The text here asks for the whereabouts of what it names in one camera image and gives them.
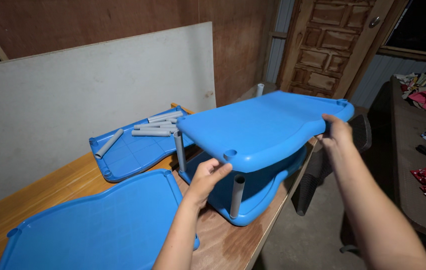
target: wooden door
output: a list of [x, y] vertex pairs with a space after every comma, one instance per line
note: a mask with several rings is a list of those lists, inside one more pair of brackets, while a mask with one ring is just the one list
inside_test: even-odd
[[[392, 3], [303, 0], [289, 37], [280, 89], [343, 98]], [[380, 22], [371, 28], [376, 17]]]

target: blue plastic shelf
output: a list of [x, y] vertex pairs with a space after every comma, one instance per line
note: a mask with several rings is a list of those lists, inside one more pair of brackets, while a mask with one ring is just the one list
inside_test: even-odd
[[287, 158], [325, 132], [323, 113], [347, 121], [354, 107], [344, 99], [276, 91], [178, 118], [176, 125], [208, 154], [248, 173]]
[[[208, 196], [208, 202], [232, 224], [246, 226], [266, 210], [282, 181], [300, 168], [305, 156], [306, 147], [303, 146], [293, 155], [264, 169], [247, 174], [232, 171], [216, 184]], [[208, 153], [200, 153], [188, 161], [186, 172], [179, 172], [179, 175], [190, 184], [198, 164], [210, 158], [211, 156]], [[232, 219], [230, 217], [231, 194], [233, 192], [233, 178], [237, 174], [245, 177], [245, 186], [238, 217]]]
[[[187, 115], [186, 111], [181, 109], [180, 106], [159, 114], [171, 113], [176, 110], [180, 110], [183, 115]], [[150, 169], [166, 156], [176, 152], [173, 134], [169, 137], [134, 137], [131, 135], [134, 125], [145, 123], [148, 123], [146, 118], [122, 127], [124, 130], [123, 135], [104, 154], [102, 159], [96, 158], [96, 163], [106, 181], [111, 183], [123, 181], [128, 177]], [[90, 138], [90, 147], [93, 154], [100, 150], [118, 129], [96, 138]], [[183, 144], [185, 147], [190, 146], [193, 141], [184, 135]]]
[[8, 233], [0, 270], [151, 269], [181, 199], [171, 171], [156, 169], [54, 206]]

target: wooden table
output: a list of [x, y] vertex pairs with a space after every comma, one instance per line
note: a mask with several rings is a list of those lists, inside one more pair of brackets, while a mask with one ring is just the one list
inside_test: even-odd
[[[230, 224], [211, 206], [198, 218], [199, 248], [193, 252], [192, 269], [251, 269], [283, 205], [291, 198], [316, 144], [307, 143], [307, 158], [301, 170], [280, 185], [270, 206], [245, 227]], [[198, 147], [186, 149], [186, 157], [198, 153]], [[168, 156], [150, 170], [176, 169], [176, 155]], [[188, 185], [176, 171], [173, 175], [184, 194]], [[102, 177], [94, 156], [88, 153], [0, 201], [0, 259], [6, 247], [6, 234], [26, 218], [60, 203], [100, 193], [114, 184]]]

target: white board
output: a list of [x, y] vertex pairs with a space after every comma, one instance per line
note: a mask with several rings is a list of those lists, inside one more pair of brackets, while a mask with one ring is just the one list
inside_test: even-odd
[[0, 63], [0, 200], [171, 102], [216, 107], [211, 22]]

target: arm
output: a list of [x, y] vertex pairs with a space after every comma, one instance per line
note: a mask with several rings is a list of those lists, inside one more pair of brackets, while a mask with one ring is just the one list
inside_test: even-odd
[[378, 187], [360, 153], [350, 126], [332, 115], [330, 135], [319, 136], [335, 172], [348, 219], [372, 269], [425, 269], [426, 251], [406, 218]]
[[154, 270], [190, 269], [199, 210], [206, 205], [215, 184], [231, 170], [230, 163], [220, 167], [220, 162], [214, 158], [198, 165], [153, 265]]

